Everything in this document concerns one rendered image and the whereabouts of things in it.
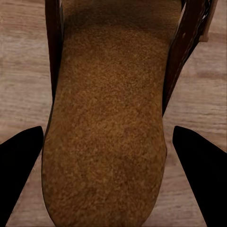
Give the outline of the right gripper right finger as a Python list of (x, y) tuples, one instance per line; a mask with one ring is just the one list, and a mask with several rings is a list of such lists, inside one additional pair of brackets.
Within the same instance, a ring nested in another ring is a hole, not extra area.
[(181, 126), (173, 145), (207, 227), (227, 227), (227, 153)]

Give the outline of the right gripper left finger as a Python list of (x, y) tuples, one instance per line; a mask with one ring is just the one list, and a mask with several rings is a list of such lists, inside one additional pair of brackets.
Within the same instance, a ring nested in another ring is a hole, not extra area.
[(5, 227), (43, 147), (43, 129), (36, 126), (0, 145), (0, 227)]

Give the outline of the sandal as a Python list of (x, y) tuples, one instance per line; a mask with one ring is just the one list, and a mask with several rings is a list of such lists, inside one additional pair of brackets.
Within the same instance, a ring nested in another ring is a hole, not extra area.
[(45, 0), (52, 107), (42, 192), (56, 227), (141, 227), (157, 201), (163, 116), (218, 0)]

